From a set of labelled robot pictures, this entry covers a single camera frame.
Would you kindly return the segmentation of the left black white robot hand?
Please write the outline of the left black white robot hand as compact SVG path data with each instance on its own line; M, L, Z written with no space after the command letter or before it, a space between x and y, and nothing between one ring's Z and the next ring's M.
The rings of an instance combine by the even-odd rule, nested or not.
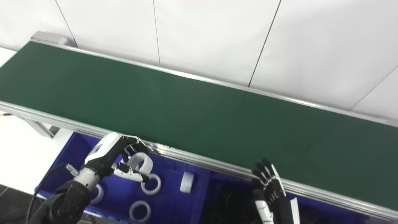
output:
M128 154L133 158L139 152L149 152L139 137L109 133L88 154L81 174L90 174L97 182L112 174L135 182L147 182L148 174L127 164Z

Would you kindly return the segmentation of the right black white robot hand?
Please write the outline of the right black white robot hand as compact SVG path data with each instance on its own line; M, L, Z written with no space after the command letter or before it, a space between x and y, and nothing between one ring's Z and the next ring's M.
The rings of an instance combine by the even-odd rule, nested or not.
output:
M297 199L289 199L279 173L263 158L252 170L253 200L263 224L300 224Z

